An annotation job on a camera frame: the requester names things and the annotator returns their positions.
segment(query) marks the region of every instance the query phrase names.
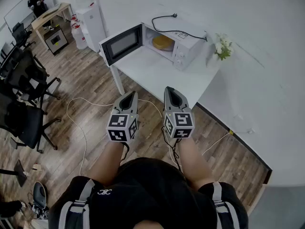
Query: wooden floor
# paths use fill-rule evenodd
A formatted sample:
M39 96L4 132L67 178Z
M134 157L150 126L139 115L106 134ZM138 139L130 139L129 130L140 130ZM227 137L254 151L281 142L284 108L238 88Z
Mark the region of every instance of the wooden floor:
M42 138L41 148L45 149L43 154L28 147L12 149L10 163L10 135L1 130L0 168L12 169L11 164L14 166L19 159L24 170L30 174L23 188L20 188L13 176L0 175L0 193L6 201L21 199L28 202L27 194L32 192L34 182L40 181L48 189L48 206L52 206L65 191L71 179L79 174L85 149L81 130L66 115L68 102L72 98L83 97L96 104L112 104L120 96L112 74L99 54L88 48L78 50L69 30L70 23L63 23L59 18L57 21L63 27L70 43L60 54L53 56L50 51L46 51L35 34L31 39L37 42L36 45L32 45L32 50L46 67L50 74L49 79L57 76L62 80L55 92L61 96L61 99L48 98L43 106L49 113L45 116L44 122L55 117L62 118L61 123L54 123L46 130L49 138L58 146L58 150L53 150ZM152 101L160 111L163 109L163 104L159 100L126 75L122 73L121 75L126 91L135 90L140 99ZM93 106L82 99L71 102L69 106L69 115L80 123L88 141L82 167L83 175L86 175L108 143L105 126L111 108L111 106ZM138 103L138 108L141 122L139 135L131 146L127 159L154 157L174 165L170 158L169 148L163 140L161 133L163 120L159 113L152 104L142 101ZM200 151L204 152L227 132L197 106L193 108L193 111L196 122L193 138ZM249 209L264 181L267 168L232 135L226 136L204 157L210 164L215 177L232 184L246 209ZM42 165L42 172L31 170L35 163ZM27 219L33 216L29 209L26 209L25 215ZM23 220L21 214L18 214L15 216L14 223L23 225Z

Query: baseboard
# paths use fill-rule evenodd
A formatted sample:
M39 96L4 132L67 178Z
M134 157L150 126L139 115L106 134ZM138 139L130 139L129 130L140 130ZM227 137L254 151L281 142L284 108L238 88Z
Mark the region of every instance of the baseboard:
M230 131L230 128L227 127L220 119L218 119L215 115L213 115L210 111L208 111L205 107L203 107L200 103L196 103L196 106L198 106L201 110L203 110L206 114L208 114L213 120L215 120L219 125L221 125L224 129L226 129L228 132ZM268 173L266 175L266 178L264 180L264 184L268 184L268 181L270 179L272 169L260 158L260 156L247 144L245 143L238 135L235 133L233 136L248 149L260 162L263 163L263 165L268 169Z
M249 210L248 210L248 212L247 212L248 217L251 215L251 213L252 213L253 210L255 209L255 207L256 207L258 201L261 199L261 197L262 197L262 195L263 195L265 189L266 189L266 184L263 184L262 187L261 187L261 189L259 190L258 194L256 195L256 197L255 197L255 199L254 199L254 201L253 201L251 207L249 208Z

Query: desk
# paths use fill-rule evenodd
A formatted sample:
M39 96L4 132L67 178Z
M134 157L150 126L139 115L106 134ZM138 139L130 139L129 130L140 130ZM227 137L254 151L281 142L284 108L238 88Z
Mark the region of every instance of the desk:
M70 16L72 17L72 10L71 10L71 6L69 3L66 3L66 2L62 2L60 7L58 8L57 11L55 11L54 13L48 15L47 17L43 18L43 16L48 13L48 11L44 12L41 16L39 16L36 20L34 20L32 22L32 27L33 27L33 30L36 31L37 35L39 36L40 40L42 41L43 45L45 46L45 48L48 50L48 46L47 44L45 43L42 35L39 33L39 28L47 21L51 20L53 17L55 17L56 15L58 14L62 14L62 17L63 17L63 20L66 22L66 15L64 14L65 13L65 10L69 10L69 13L70 13Z
M121 94L125 91L117 69L161 102L167 86L177 89L187 98L189 107L193 108L219 70L219 65L206 67L208 49L208 43L204 44L201 54L184 71L179 71L173 62L145 46L125 56L110 69Z

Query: white flower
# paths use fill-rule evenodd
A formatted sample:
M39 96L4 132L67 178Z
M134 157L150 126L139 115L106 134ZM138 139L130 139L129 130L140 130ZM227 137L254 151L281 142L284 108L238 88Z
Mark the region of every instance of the white flower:
M222 50L222 44L220 42L216 43L216 51L218 54L221 54L223 52Z
M229 51L230 51L230 55L232 55L232 53L234 52L233 47L229 47L228 49L229 49Z
M226 48L230 47L230 40L228 40L228 38L225 38L225 39L223 40L223 42L224 42L224 46L225 46Z

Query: white strap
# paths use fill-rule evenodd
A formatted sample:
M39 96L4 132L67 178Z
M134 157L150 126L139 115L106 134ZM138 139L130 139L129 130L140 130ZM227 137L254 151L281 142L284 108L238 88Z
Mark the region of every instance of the white strap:
M81 214L84 211L84 208L83 207L72 206L70 211L73 212L73 213Z
M61 216L59 218L58 229L65 229L66 227L66 217L70 206L72 205L71 201L65 203L65 205L61 209Z
M221 225L221 221L220 221L220 218L219 218L219 215L218 213L217 214L217 229L223 229L222 225Z
M85 211L82 215L83 220L83 229L90 229L90 220L89 220L89 206L86 204L84 207Z
M86 183L84 189L82 190L79 200L87 201L87 198L90 197L90 195L91 195L91 191L92 191L92 188L94 187L94 185L95 185L94 181L92 181L92 179L90 179Z
M221 185L218 181L213 182L213 186L214 186L214 193L213 193L213 201L221 201L221 192L222 192L222 188Z
M228 213L228 209L226 208L226 206L216 207L216 210L218 213Z
M230 210L230 214L233 220L233 225L234 225L234 229L239 229L239 221L238 221L238 217L237 217L237 213L233 207L232 204L230 204L229 202L225 202Z

